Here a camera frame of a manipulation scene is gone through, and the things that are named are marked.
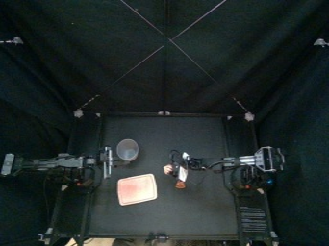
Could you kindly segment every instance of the small object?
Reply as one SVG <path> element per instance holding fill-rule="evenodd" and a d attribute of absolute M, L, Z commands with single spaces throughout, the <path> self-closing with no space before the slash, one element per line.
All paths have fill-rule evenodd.
<path fill-rule="evenodd" d="M 62 191 L 66 191 L 67 188 L 68 188 L 68 185 L 63 185 L 63 186 L 60 187 L 60 190 L 62 190 Z"/>
<path fill-rule="evenodd" d="M 181 181 L 186 181 L 186 178 L 187 178 L 187 169 L 185 169 L 183 167 L 181 167 L 181 170 L 179 170 L 179 180 Z"/>
<path fill-rule="evenodd" d="M 248 113 L 245 114 L 245 120 L 246 120 L 246 121 L 253 121 L 253 120 L 254 120 L 254 114 L 252 114 L 250 112 L 248 112 Z"/>
<path fill-rule="evenodd" d="M 11 174 L 13 163 L 15 163 L 15 157 L 16 157 L 16 155 L 13 155 L 13 154 L 7 154 L 5 155 L 3 169 L 1 169 L 1 174 L 3 175 Z"/>
<path fill-rule="evenodd" d="M 139 155 L 139 145 L 133 139 L 124 139 L 116 146 L 120 159 L 133 161 Z"/>
<path fill-rule="evenodd" d="M 177 188 L 185 188 L 185 182 L 183 181 L 178 180 Z"/>
<path fill-rule="evenodd" d="M 262 188 L 257 188 L 257 191 L 264 195 L 264 189 Z"/>
<path fill-rule="evenodd" d="M 74 111 L 74 115 L 75 115 L 76 118 L 82 118 L 83 117 L 83 110 L 82 109 L 76 109 Z"/>
<path fill-rule="evenodd" d="M 329 46 L 329 43 L 322 38 L 320 38 L 313 45 L 320 45 L 324 48 L 325 45 Z"/>

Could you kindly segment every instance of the cable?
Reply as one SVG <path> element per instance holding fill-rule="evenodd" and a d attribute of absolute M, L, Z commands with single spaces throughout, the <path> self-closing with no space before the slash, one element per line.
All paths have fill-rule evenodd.
<path fill-rule="evenodd" d="M 88 238 L 88 239 L 90 239 L 90 241 L 88 242 L 84 242 L 83 245 L 91 243 L 95 238 Z"/>
<path fill-rule="evenodd" d="M 47 222 L 50 224 L 50 202 L 48 202 L 48 197 L 47 197 L 47 179 L 48 179 L 48 175 L 46 176 L 46 179 L 44 179 L 44 198 L 46 198 L 46 204 L 47 204 Z"/>

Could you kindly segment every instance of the black curtain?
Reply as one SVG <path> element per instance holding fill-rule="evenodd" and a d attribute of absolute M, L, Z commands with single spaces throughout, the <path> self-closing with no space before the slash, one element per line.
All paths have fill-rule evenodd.
<path fill-rule="evenodd" d="M 329 50 L 314 47 L 302 67 L 258 123 L 262 146 L 286 153 L 284 172 L 270 194 L 277 233 L 284 245 L 326 245 L 329 241 Z"/>

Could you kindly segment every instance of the black backdrop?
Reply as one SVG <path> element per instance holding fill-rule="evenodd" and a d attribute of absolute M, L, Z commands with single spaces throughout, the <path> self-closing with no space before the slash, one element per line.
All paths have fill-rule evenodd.
<path fill-rule="evenodd" d="M 328 40 L 328 13 L 324 0 L 1 1 L 0 41 L 24 44 L 0 43 L 0 156 L 66 151 L 80 107 L 252 111 L 260 144 L 289 154 L 270 197 L 280 237 L 325 245 L 329 49 L 313 43 Z M 35 187 L 24 192 L 0 202 L 4 240 L 46 229 L 42 198 L 20 208 L 34 220 L 8 210 Z"/>

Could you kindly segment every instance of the white object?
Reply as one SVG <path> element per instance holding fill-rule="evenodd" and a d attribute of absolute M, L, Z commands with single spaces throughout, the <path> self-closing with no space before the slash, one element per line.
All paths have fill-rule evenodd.
<path fill-rule="evenodd" d="M 118 156 L 127 161 L 133 161 L 139 155 L 139 145 L 133 139 L 124 139 L 116 146 Z"/>
<path fill-rule="evenodd" d="M 186 152 L 183 152 L 183 153 L 182 153 L 182 158 L 183 158 L 185 160 L 190 160 L 190 155 L 189 155 Z"/>
<path fill-rule="evenodd" d="M 329 46 L 329 43 L 322 38 L 320 38 L 313 45 L 320 45 L 324 48 L 325 45 Z"/>
<path fill-rule="evenodd" d="M 254 119 L 254 115 L 253 115 L 250 112 L 248 112 L 248 113 L 245 114 L 245 120 L 246 120 L 246 121 L 253 121 L 253 119 Z"/>
<path fill-rule="evenodd" d="M 74 115 L 75 115 L 76 118 L 82 118 L 83 117 L 83 110 L 82 109 L 76 109 L 74 111 Z"/>
<path fill-rule="evenodd" d="M 187 170 L 183 167 L 181 167 L 179 180 L 185 182 L 186 178 L 187 178 Z"/>

